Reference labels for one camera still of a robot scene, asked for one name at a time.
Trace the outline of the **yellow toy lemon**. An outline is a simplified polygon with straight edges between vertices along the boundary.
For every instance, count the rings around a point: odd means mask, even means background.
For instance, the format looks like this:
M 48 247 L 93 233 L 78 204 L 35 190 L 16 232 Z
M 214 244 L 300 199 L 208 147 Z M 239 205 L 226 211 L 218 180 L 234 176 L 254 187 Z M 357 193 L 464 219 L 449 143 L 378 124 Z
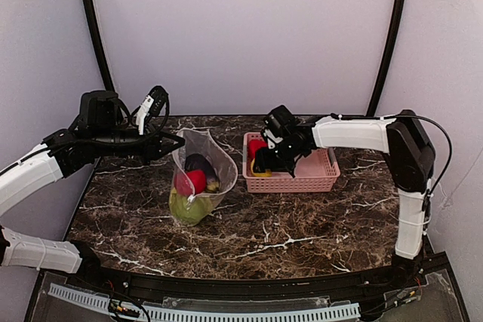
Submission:
M 253 159 L 251 161 L 251 166 L 250 166 L 251 174 L 253 177 L 256 178 L 267 178 L 272 176 L 272 171 L 271 170 L 258 170 L 256 168 L 255 160 Z

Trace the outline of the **red toy bell pepper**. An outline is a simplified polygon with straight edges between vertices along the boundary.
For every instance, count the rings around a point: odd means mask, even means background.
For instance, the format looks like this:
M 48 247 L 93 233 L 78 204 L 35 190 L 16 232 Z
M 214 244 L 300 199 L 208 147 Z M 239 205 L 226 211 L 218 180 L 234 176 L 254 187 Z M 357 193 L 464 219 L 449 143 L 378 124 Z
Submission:
M 267 148 L 267 142 L 263 139 L 250 139 L 247 144 L 248 147 L 248 157 L 250 160 L 256 158 L 256 153 L 259 149 Z

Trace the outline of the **purple toy eggplant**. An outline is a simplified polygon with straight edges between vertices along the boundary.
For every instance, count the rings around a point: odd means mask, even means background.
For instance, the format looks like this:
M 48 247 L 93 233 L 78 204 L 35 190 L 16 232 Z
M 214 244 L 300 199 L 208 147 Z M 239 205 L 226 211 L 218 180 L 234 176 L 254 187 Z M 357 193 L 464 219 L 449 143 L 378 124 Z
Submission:
M 220 190 L 220 179 L 217 172 L 208 161 L 208 159 L 199 153 L 193 153 L 186 157 L 184 170 L 188 174 L 193 174 L 195 171 L 202 172 L 205 175 L 206 186 L 205 192 L 217 193 Z

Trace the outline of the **pink perforated plastic basket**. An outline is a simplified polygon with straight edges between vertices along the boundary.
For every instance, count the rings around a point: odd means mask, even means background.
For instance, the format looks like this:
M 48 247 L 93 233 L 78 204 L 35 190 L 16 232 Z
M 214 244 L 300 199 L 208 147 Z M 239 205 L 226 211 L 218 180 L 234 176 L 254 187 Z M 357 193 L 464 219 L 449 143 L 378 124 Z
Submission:
M 329 192 L 340 176 L 340 168 L 333 149 L 318 149 L 309 157 L 301 158 L 295 177 L 286 172 L 273 172 L 269 177 L 255 177 L 251 172 L 248 144 L 261 140 L 259 133 L 248 132 L 243 138 L 242 175 L 250 193 Z

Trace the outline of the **clear zip top bag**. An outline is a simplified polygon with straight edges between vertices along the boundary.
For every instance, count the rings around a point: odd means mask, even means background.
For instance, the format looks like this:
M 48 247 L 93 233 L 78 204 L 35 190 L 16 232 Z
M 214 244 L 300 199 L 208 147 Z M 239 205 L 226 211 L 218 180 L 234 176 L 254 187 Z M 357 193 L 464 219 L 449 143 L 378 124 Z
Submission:
M 181 224 L 194 226 L 235 186 L 238 168 L 209 130 L 183 128 L 185 144 L 172 153 L 174 174 L 168 206 Z

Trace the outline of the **red toy tomato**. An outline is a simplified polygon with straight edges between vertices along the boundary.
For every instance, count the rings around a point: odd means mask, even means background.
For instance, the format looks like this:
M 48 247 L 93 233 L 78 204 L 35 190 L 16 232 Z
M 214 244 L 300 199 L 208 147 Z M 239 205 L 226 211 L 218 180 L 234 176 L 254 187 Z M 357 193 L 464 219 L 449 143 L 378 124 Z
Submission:
M 205 173 L 202 170 L 192 170 L 188 172 L 179 172 L 174 177 L 174 188 L 177 193 L 182 196 L 201 194 L 207 185 Z

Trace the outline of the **green toy chayote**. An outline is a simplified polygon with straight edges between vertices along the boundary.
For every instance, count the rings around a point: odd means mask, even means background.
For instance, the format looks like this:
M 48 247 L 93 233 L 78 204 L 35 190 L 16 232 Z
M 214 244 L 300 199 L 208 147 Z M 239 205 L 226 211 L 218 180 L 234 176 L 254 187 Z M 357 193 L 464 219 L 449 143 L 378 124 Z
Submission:
M 192 201 L 172 188 L 169 196 L 169 209 L 174 218 L 187 225 L 196 225 L 213 209 L 210 198 L 196 197 Z

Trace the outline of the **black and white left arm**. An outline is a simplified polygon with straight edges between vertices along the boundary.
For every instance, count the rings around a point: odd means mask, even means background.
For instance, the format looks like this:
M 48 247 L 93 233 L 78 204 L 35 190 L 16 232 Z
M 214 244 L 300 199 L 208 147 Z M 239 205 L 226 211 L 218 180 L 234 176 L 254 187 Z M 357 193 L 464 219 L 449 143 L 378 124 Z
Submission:
M 130 112 L 112 90 L 82 95 L 79 114 L 68 128 L 45 137 L 27 155 L 1 171 L 1 212 L 6 213 L 45 186 L 65 179 L 106 156 L 138 156 L 144 164 L 181 148 L 184 138 L 150 126 L 168 117 L 167 91 L 155 86 Z M 52 241 L 1 228 L 1 264 L 76 274 L 98 262 L 82 242 Z

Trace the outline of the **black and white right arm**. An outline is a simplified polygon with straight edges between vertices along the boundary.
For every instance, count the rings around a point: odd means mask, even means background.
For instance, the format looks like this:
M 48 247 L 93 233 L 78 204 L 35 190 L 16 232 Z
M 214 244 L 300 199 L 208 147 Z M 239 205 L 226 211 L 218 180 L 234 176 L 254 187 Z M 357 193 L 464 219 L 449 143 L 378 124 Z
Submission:
M 297 162 L 319 149 L 381 152 L 398 190 L 395 254 L 412 260 L 423 248 L 431 198 L 441 181 L 433 176 L 436 152 L 422 125 L 427 120 L 410 109 L 380 117 L 332 113 L 303 120 L 281 105 L 263 119 L 260 135 L 267 145 L 254 153 L 251 171 L 294 176 Z

